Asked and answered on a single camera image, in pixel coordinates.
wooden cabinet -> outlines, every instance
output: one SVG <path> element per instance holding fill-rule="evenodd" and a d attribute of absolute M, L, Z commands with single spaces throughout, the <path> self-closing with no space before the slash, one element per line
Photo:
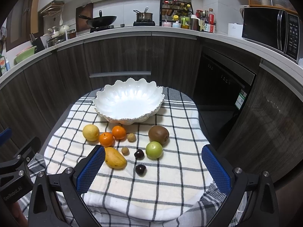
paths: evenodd
<path fill-rule="evenodd" d="M 34 136 L 43 143 L 51 128 L 42 116 L 23 72 L 0 89 L 0 124 L 12 129 L 12 142 L 21 148 Z"/>
<path fill-rule="evenodd" d="M 70 103 L 92 91 L 82 44 L 58 51 L 57 60 Z"/>
<path fill-rule="evenodd" d="M 199 69 L 200 40 L 151 37 L 149 42 L 151 79 L 192 97 Z"/>
<path fill-rule="evenodd" d="M 24 69 L 24 74 L 39 112 L 48 126 L 53 128 L 71 103 L 55 54 Z"/>
<path fill-rule="evenodd" d="M 251 93 L 217 150 L 246 173 L 269 171 L 276 182 L 303 159 L 303 103 L 260 68 Z"/>
<path fill-rule="evenodd" d="M 151 71 L 151 77 L 136 78 L 150 79 L 188 96 L 193 95 L 201 49 L 199 40 L 163 36 L 121 37 L 84 44 L 90 75 Z M 106 77 L 103 78 L 91 78 L 92 88 L 104 87 Z"/>
<path fill-rule="evenodd" d="M 150 71 L 152 57 L 150 47 L 150 37 L 146 36 L 112 38 L 85 43 L 88 73 L 92 75 L 105 72 Z M 91 78 L 92 89 L 102 88 L 113 79 L 117 77 Z"/>

dishwasher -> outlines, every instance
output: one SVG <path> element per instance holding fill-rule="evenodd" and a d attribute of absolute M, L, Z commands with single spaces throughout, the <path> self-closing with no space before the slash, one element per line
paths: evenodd
<path fill-rule="evenodd" d="M 254 79 L 255 74 L 239 63 L 203 48 L 193 101 L 202 132 L 215 149 L 239 117 Z"/>

saucepan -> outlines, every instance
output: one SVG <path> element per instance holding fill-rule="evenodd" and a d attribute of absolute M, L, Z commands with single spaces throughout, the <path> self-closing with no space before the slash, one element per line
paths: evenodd
<path fill-rule="evenodd" d="M 141 13 L 138 10 L 134 10 L 137 13 L 137 22 L 152 22 L 152 13 L 147 13 L 148 7 Z"/>

plaid towel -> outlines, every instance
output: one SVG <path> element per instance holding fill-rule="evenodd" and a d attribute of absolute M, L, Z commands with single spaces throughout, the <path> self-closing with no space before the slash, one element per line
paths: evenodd
<path fill-rule="evenodd" d="M 35 157 L 28 164 L 29 171 L 31 172 L 31 179 L 34 182 L 39 171 L 44 171 L 46 166 L 42 155 L 36 154 Z M 58 193 L 58 197 L 61 203 L 61 207 L 66 214 L 66 218 L 69 224 L 72 226 L 78 226 L 72 216 L 62 193 Z M 19 205 L 26 217 L 28 218 L 29 202 L 31 198 L 31 192 L 25 195 L 19 200 Z M 183 215 L 178 217 L 176 220 L 170 220 L 167 222 L 149 222 L 140 219 L 128 218 L 124 214 L 117 211 L 104 208 L 96 208 L 89 206 L 88 208 L 94 214 L 95 218 L 101 223 L 103 227 L 105 226 L 152 226 L 152 227 L 169 227 L 169 226 L 179 226 L 179 227 L 192 227 L 201 226 L 204 227 L 219 209 L 222 204 L 225 195 L 220 193 L 214 183 L 210 184 L 209 189 L 205 192 L 201 199 L 195 203 L 195 205 L 185 212 Z M 238 208 L 238 211 L 230 223 L 230 227 L 236 226 L 238 220 L 240 219 L 242 212 L 246 206 L 246 194 L 243 196 L 242 202 Z"/>
<path fill-rule="evenodd" d="M 114 124 L 108 123 L 94 110 L 92 100 L 96 92 L 85 95 L 73 105 L 66 121 L 50 140 L 44 153 L 48 174 L 75 167 L 98 144 L 85 140 L 82 135 L 85 125 L 93 123 L 100 132 L 113 128 Z M 164 88 L 164 94 L 165 100 L 156 115 L 144 123 L 125 126 L 128 133 L 136 134 L 136 142 L 131 143 L 127 139 L 115 141 L 114 148 L 121 151 L 123 146 L 127 146 L 130 150 L 130 155 L 126 156 L 126 168 L 114 170 L 104 163 L 88 193 L 82 195 L 84 202 L 94 207 L 96 218 L 105 226 L 120 226 L 118 220 L 113 223 L 111 219 L 117 216 L 128 221 L 136 219 L 140 226 L 151 226 L 151 223 L 157 226 L 161 221 L 168 223 L 165 226 L 188 227 L 191 225 L 186 222 L 181 225 L 178 218 L 185 212 L 194 212 L 192 209 L 197 207 L 203 209 L 199 200 L 212 183 L 212 177 L 200 156 L 208 141 L 199 126 L 198 110 L 193 101 L 179 91 Z M 155 124 L 166 127 L 170 133 L 163 156 L 158 160 L 150 160 L 146 156 L 137 160 L 134 153 L 138 148 L 145 150 L 149 143 L 148 130 Z M 137 164 L 146 165 L 145 176 L 135 173 Z M 221 202 L 222 199 L 215 199 L 212 204 L 220 205 Z M 206 215 L 203 212 L 201 222 L 207 223 Z"/>

glass jar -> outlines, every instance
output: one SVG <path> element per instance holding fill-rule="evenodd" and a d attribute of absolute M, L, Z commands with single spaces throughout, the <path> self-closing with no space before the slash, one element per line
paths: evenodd
<path fill-rule="evenodd" d="M 187 16 L 184 16 L 181 18 L 181 28 L 183 29 L 189 29 L 190 24 L 190 18 Z"/>

